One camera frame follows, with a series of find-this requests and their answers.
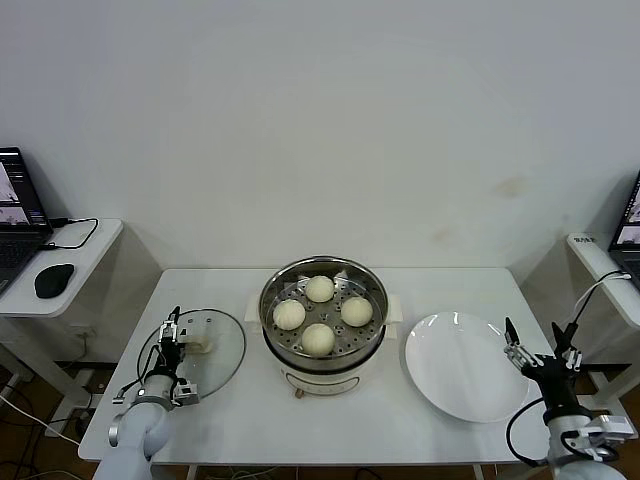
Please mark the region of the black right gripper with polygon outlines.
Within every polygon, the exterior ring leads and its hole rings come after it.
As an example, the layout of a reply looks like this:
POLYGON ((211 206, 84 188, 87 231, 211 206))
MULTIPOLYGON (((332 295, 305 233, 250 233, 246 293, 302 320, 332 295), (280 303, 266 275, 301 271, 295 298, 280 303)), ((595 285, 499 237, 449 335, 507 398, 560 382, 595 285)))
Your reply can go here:
POLYGON ((504 353, 516 369, 537 384, 547 408, 560 408, 575 404, 575 375, 571 369, 579 368, 582 354, 572 343, 578 329, 576 322, 568 323, 564 329, 552 322, 551 327, 555 357, 534 356, 520 343, 514 324, 506 317, 504 353))

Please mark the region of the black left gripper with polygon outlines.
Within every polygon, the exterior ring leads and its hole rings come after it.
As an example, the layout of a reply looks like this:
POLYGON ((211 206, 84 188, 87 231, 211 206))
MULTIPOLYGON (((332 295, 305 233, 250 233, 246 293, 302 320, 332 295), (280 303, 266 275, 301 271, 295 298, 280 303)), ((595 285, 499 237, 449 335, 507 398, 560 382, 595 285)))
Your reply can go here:
POLYGON ((187 329, 180 324, 181 307, 176 306, 169 315, 169 322, 159 328, 159 354, 153 368, 154 374, 175 374, 184 359, 184 345, 176 343, 176 336, 185 336, 187 329))

